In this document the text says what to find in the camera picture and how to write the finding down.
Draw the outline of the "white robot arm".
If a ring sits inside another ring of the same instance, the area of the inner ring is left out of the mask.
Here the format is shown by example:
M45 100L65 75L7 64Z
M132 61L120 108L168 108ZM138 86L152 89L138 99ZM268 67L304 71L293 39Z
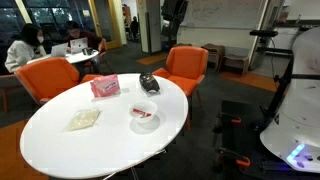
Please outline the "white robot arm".
M262 144L297 171L320 172L320 28L299 35L292 45L289 84Z

